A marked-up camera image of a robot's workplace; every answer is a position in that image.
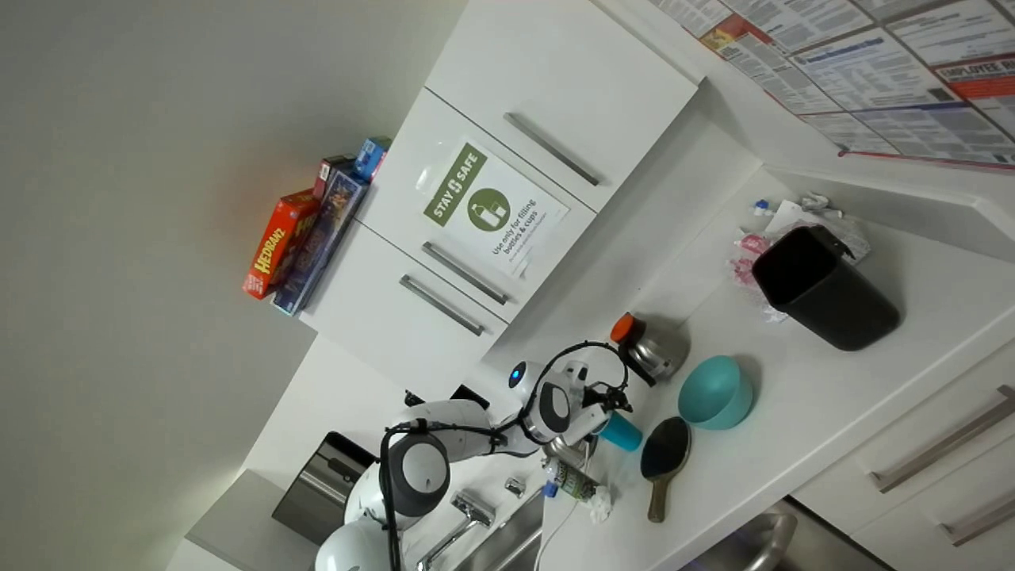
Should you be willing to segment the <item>blue board game box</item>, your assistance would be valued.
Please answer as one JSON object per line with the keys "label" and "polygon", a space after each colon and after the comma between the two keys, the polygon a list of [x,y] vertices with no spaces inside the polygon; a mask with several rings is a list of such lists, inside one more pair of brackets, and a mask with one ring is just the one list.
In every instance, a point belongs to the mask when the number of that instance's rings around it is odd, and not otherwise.
{"label": "blue board game box", "polygon": [[369,187],[370,182],[359,177],[351,163],[334,167],[316,221],[289,275],[274,295],[273,305],[283,314],[295,316],[308,307]]}

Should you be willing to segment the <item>teal bowl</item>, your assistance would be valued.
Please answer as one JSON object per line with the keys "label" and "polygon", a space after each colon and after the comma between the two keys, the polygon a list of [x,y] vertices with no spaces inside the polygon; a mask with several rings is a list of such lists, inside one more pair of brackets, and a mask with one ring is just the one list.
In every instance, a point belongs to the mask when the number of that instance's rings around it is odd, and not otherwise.
{"label": "teal bowl", "polygon": [[677,397],[678,415],[688,425],[724,431],[749,416],[755,384],[731,355],[714,355],[688,374]]}

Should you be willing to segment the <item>orange board game box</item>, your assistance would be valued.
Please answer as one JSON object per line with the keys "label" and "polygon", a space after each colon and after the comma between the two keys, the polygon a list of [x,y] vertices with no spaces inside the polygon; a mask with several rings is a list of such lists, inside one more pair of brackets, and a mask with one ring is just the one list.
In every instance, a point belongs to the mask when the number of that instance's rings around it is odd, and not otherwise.
{"label": "orange board game box", "polygon": [[319,211],[320,199],[312,188],[279,198],[243,280],[247,295],[262,300],[282,285]]}

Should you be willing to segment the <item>white wall cabinet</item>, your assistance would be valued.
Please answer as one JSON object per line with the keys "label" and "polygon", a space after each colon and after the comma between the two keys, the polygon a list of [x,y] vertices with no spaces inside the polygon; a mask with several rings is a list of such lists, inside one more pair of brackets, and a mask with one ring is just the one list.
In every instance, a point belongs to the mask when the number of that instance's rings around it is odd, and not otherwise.
{"label": "white wall cabinet", "polygon": [[469,0],[301,322],[495,397],[482,358],[697,88],[591,0]]}

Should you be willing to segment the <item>blue plastic cup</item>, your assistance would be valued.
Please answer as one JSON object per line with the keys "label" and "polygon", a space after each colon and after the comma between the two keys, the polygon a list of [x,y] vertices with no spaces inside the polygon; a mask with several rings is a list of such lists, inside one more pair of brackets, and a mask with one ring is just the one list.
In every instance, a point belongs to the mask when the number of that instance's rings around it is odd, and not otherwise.
{"label": "blue plastic cup", "polygon": [[597,435],[626,452],[638,450],[642,444],[642,431],[631,423],[626,416],[617,411],[611,411],[608,419],[602,427],[599,427]]}

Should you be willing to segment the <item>heap of white papers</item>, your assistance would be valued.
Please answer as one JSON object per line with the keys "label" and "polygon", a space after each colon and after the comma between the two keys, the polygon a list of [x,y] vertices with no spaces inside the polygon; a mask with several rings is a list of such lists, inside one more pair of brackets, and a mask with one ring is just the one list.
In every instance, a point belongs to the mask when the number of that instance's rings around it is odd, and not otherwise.
{"label": "heap of white papers", "polygon": [[868,238],[856,221],[847,218],[840,210],[828,209],[828,205],[829,202],[818,195],[802,197],[798,201],[783,200],[779,203],[764,234],[775,242],[793,228],[802,225],[822,225],[838,241],[845,244],[851,252],[845,255],[845,259],[848,263],[856,265],[872,249]]}

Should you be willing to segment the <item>white drawer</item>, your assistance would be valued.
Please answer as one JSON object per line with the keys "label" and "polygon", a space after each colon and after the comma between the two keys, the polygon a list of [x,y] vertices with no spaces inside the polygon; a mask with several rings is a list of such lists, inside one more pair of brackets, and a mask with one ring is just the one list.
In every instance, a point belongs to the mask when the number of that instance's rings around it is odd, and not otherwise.
{"label": "white drawer", "polygon": [[1015,388],[1015,339],[994,351],[902,418],[793,492],[793,498],[845,534],[899,506],[955,469],[1015,436],[1015,415],[887,494],[868,477],[906,462],[950,431],[1001,400],[997,387]]}
{"label": "white drawer", "polygon": [[979,458],[930,485],[853,538],[894,571],[1000,571],[1015,565],[1015,518],[954,548],[939,524],[957,523],[1015,496],[1015,458]]}

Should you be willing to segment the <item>chrome tap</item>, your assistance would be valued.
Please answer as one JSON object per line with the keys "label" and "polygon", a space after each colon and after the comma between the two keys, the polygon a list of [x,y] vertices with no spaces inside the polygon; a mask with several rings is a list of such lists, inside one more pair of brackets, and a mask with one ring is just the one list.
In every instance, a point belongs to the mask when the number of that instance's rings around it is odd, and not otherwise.
{"label": "chrome tap", "polygon": [[456,492],[450,500],[450,505],[462,514],[462,521],[454,525],[417,561],[416,571],[432,571],[435,561],[439,559],[442,554],[460,542],[468,531],[475,527],[489,529],[496,522],[496,509],[492,504],[467,490]]}

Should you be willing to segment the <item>white cabinet door with sign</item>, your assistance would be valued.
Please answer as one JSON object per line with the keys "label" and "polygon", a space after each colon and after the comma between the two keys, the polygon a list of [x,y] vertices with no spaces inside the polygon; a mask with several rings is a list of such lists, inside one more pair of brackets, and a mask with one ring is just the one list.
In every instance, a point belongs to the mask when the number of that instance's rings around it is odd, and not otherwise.
{"label": "white cabinet door with sign", "polygon": [[[431,189],[434,188],[434,172],[447,166],[462,140],[472,140],[482,145],[570,208],[568,216],[551,232],[548,240],[535,249],[530,257],[529,266],[518,278],[501,274],[478,257],[469,254],[463,246],[450,241],[443,235],[441,228],[422,214],[422,209],[427,206],[431,196]],[[512,151],[507,145],[486,133],[464,113],[458,112],[428,88],[424,88],[410,108],[381,169],[373,179],[370,198],[358,217],[378,235],[463,290],[472,300],[479,302],[499,318],[509,322],[518,315],[565,254],[572,249],[594,216],[593,209],[580,202],[561,185],[541,173],[530,160],[522,158],[517,151]],[[421,249],[422,243],[427,241],[449,251],[457,260],[471,268],[472,272],[482,275],[485,281],[507,293],[511,300],[500,306],[460,279]]]}

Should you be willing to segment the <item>labelled bottle with blue cap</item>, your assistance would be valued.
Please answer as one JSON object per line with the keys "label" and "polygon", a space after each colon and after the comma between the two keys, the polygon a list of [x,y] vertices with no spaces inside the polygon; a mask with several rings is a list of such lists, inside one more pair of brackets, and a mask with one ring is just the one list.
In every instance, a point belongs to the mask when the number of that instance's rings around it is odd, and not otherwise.
{"label": "labelled bottle with blue cap", "polygon": [[544,458],[542,465],[547,476],[545,496],[566,494],[576,501],[589,502],[596,495],[598,484],[584,471],[559,458]]}

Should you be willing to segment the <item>black waste bin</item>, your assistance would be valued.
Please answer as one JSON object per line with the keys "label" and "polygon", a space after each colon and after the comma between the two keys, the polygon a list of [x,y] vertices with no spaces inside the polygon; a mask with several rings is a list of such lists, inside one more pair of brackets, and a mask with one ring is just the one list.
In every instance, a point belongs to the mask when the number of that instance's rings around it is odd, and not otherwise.
{"label": "black waste bin", "polygon": [[848,263],[844,242],[823,225],[800,225],[754,261],[751,272],[765,299],[840,351],[884,339],[902,312]]}

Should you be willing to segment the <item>coffee pot with orange lid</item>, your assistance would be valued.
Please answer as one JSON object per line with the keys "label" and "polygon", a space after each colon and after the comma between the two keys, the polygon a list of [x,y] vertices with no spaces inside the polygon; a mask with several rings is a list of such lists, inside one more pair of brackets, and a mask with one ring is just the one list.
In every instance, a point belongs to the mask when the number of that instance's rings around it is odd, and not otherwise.
{"label": "coffee pot with orange lid", "polygon": [[657,314],[624,313],[610,339],[624,362],[648,386],[667,382],[685,364],[690,336],[677,322]]}

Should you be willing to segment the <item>steel paper towel dispenser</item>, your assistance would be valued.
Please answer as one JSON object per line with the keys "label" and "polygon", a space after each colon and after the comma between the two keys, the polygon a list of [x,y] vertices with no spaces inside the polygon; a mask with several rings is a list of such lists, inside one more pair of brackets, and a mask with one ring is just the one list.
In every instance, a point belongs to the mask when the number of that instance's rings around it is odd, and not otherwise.
{"label": "steel paper towel dispenser", "polygon": [[337,431],[302,466],[272,513],[272,520],[316,546],[344,524],[352,488],[378,458]]}

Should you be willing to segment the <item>black table tennis paddle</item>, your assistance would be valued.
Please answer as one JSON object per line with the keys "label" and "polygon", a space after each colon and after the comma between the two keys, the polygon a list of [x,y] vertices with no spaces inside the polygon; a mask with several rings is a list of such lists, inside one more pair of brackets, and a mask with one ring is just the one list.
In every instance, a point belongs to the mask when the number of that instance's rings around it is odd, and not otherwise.
{"label": "black table tennis paddle", "polygon": [[646,513],[650,523],[665,521],[670,483],[688,461],[690,446],[690,426],[681,416],[662,420],[646,439],[639,469],[650,484]]}

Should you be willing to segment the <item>steel sink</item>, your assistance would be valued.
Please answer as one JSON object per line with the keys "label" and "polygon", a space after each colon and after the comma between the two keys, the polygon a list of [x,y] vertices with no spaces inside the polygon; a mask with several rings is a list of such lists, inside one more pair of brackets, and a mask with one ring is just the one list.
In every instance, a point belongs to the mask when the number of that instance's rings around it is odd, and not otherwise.
{"label": "steel sink", "polygon": [[526,499],[450,571],[535,571],[542,545],[545,499],[541,491]]}

